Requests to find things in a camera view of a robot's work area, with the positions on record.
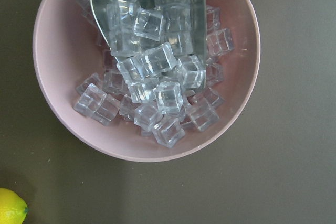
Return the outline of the metal ice scoop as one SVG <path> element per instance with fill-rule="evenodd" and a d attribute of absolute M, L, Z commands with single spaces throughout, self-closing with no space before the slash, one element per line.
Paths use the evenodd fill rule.
<path fill-rule="evenodd" d="M 205 67 L 205 0 L 90 0 L 90 5 L 127 85 L 161 74 L 178 79 L 176 66 L 181 56 L 196 55 Z M 163 14 L 159 41 L 134 34 L 139 8 Z"/>

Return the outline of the pink bowl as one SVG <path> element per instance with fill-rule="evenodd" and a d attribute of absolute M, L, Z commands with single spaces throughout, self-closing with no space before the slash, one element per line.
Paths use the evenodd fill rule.
<path fill-rule="evenodd" d="M 234 50 L 221 59 L 225 79 L 215 86 L 225 102 L 219 121 L 206 131 L 188 130 L 172 148 L 142 137 L 121 118 L 109 126 L 73 109 L 75 87 L 88 75 L 102 73 L 97 30 L 81 15 L 75 0 L 42 0 L 35 21 L 33 55 L 40 88 L 55 115 L 77 138 L 107 155 L 135 162 L 162 162 L 190 155 L 218 139 L 238 118 L 254 88 L 260 63 L 260 31 L 250 0 L 206 0 L 221 9 Z"/>

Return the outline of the yellow lemon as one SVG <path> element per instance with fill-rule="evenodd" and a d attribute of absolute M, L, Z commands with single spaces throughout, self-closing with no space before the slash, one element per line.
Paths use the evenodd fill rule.
<path fill-rule="evenodd" d="M 22 224 L 28 211 L 26 202 L 15 192 L 1 188 L 1 223 Z"/>

